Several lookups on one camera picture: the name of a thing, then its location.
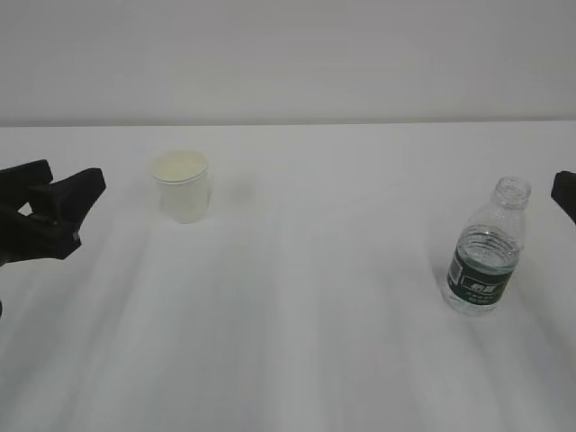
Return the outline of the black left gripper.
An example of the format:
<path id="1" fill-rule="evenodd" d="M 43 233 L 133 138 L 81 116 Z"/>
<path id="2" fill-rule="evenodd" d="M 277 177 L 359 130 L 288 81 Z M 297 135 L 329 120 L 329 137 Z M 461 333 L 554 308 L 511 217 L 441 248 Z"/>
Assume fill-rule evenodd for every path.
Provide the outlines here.
<path id="1" fill-rule="evenodd" d="M 101 168 L 91 167 L 51 183 L 46 159 L 1 170 L 1 197 L 22 198 L 30 188 L 31 212 L 1 201 L 1 263 L 64 260 L 81 246 L 80 227 L 106 189 Z"/>

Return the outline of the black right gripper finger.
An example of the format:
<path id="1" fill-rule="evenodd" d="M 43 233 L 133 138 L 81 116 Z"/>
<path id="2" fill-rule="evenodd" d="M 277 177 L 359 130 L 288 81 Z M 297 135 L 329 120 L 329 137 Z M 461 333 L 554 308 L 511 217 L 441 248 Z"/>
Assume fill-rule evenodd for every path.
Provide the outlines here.
<path id="1" fill-rule="evenodd" d="M 561 171 L 555 174 L 551 198 L 576 223 L 576 174 Z"/>

